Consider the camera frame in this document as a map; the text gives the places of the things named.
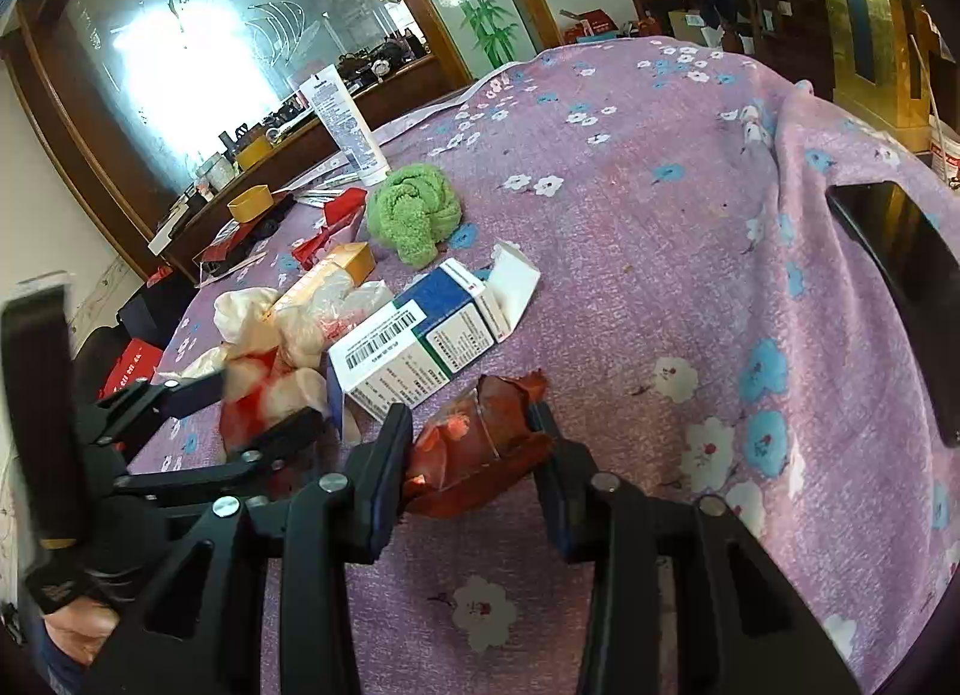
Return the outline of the person's left hand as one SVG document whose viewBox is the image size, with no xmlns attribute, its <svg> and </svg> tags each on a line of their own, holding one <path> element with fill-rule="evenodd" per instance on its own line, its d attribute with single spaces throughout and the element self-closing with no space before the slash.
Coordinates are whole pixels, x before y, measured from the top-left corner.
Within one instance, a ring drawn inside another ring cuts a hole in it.
<svg viewBox="0 0 960 695">
<path fill-rule="evenodd" d="M 47 635 L 75 663 L 89 667 L 119 625 L 119 615 L 91 597 L 78 597 L 52 614 L 44 614 Z"/>
</svg>

